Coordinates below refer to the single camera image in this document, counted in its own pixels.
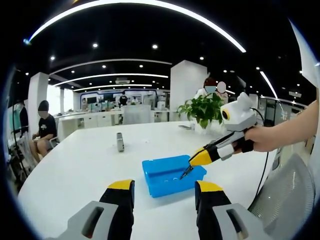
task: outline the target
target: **black ceiling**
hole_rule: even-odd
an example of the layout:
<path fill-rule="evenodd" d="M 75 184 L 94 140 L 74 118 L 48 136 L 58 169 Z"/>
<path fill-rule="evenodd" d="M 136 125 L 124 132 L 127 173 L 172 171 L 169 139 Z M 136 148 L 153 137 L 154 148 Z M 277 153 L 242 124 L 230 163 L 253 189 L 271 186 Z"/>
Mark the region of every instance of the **black ceiling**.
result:
<path fill-rule="evenodd" d="M 181 13 L 140 4 L 113 4 L 93 7 L 70 15 L 40 33 L 32 45 L 23 45 L 46 20 L 87 0 L 47 1 L 25 6 L 21 13 L 20 48 L 14 55 L 17 94 L 28 96 L 30 77 L 38 72 L 50 74 L 76 64 L 108 59 L 146 59 L 165 61 L 172 65 L 142 61 L 99 62 L 70 68 L 57 75 L 71 80 L 92 75 L 141 73 L 165 75 L 169 78 L 128 76 L 135 84 L 153 84 L 152 88 L 170 89 L 170 68 L 182 60 L 208 67 L 213 78 L 225 81 L 230 90 L 235 88 L 233 75 L 247 82 L 248 92 L 273 97 L 267 83 L 256 70 L 267 75 L 279 98 L 294 100 L 289 90 L 302 93 L 297 102 L 309 104 L 316 97 L 315 88 L 300 73 L 299 47 L 288 17 L 302 30 L 310 45 L 320 55 L 320 29 L 316 7 L 293 5 L 293 1 L 186 1 L 167 0 L 214 22 L 245 49 L 241 53 L 219 33 L 205 24 Z M 75 81 L 80 86 L 92 87 L 115 84 L 116 77 L 99 77 Z M 50 84 L 59 81 L 52 79 Z M 61 85 L 71 88 L 69 84 Z"/>

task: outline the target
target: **human hand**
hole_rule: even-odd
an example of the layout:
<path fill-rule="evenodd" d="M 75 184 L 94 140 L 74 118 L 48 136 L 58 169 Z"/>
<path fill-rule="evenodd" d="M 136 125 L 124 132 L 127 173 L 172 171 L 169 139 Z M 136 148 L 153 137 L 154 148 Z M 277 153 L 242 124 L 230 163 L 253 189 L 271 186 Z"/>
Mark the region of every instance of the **human hand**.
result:
<path fill-rule="evenodd" d="M 244 134 L 245 140 L 253 141 L 253 150 L 257 152 L 271 152 L 277 149 L 277 135 L 273 127 L 255 126 L 247 130 Z M 242 150 L 236 150 L 234 153 L 241 153 Z"/>

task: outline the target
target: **window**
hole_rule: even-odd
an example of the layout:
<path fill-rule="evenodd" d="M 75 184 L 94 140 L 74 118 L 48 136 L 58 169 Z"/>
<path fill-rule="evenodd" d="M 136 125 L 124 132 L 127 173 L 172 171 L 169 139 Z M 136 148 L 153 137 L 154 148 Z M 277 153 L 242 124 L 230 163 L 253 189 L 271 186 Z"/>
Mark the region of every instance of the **window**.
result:
<path fill-rule="evenodd" d="M 60 87 L 48 85 L 46 100 L 49 102 L 49 113 L 56 115 L 61 113 L 60 109 Z"/>
<path fill-rule="evenodd" d="M 74 91 L 70 89 L 64 89 L 63 107 L 64 112 L 74 109 Z"/>

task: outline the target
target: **floor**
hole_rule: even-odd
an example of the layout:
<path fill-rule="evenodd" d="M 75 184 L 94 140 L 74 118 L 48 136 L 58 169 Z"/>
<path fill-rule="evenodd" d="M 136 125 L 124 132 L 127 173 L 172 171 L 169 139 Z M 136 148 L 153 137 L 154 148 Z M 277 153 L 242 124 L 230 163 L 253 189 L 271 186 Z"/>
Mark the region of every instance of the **floor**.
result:
<path fill-rule="evenodd" d="M 281 162 L 285 164 L 293 153 L 298 154 L 302 158 L 305 165 L 308 165 L 310 154 L 306 151 L 304 142 L 285 146 L 281 153 Z"/>

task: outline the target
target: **blue plastic box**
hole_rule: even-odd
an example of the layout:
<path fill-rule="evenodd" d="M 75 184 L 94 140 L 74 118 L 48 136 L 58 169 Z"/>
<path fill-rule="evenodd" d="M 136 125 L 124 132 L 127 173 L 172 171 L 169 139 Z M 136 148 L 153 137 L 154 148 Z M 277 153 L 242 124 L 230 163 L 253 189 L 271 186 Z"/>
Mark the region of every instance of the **blue plastic box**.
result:
<path fill-rule="evenodd" d="M 203 180 L 207 171 L 196 166 L 187 176 L 181 175 L 189 166 L 190 156 L 181 155 L 142 162 L 149 193 L 153 198 L 179 193 L 195 187 L 195 181 Z"/>

